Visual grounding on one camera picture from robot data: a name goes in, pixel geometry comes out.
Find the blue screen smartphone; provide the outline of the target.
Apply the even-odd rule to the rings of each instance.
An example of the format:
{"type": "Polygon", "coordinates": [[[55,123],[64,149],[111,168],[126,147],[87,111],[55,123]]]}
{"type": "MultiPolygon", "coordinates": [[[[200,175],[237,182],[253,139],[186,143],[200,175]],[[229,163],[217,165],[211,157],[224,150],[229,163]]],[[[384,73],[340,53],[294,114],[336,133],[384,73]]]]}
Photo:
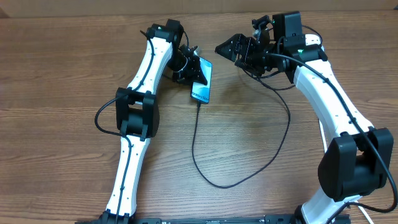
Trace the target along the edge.
{"type": "Polygon", "coordinates": [[[207,84],[204,85],[199,82],[193,82],[192,90],[191,90],[191,97],[194,100],[200,101],[202,103],[209,103],[213,65],[211,62],[200,57],[200,68],[204,74],[207,84]]]}

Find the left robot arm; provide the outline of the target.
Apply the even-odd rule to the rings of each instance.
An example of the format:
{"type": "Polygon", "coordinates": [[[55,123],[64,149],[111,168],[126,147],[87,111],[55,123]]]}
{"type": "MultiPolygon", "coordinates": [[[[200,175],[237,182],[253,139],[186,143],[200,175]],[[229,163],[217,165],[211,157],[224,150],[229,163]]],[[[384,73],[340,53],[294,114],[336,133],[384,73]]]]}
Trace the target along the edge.
{"type": "Polygon", "coordinates": [[[121,155],[112,195],[97,223],[128,223],[136,212],[137,185],[150,140],[159,128],[157,88],[166,68],[172,81],[191,87],[191,97],[199,103],[210,100],[211,62],[201,58],[196,47],[182,44],[186,35],[180,21],[152,24],[144,33],[146,52],[127,88],[118,88],[114,135],[121,138],[121,155]]]}

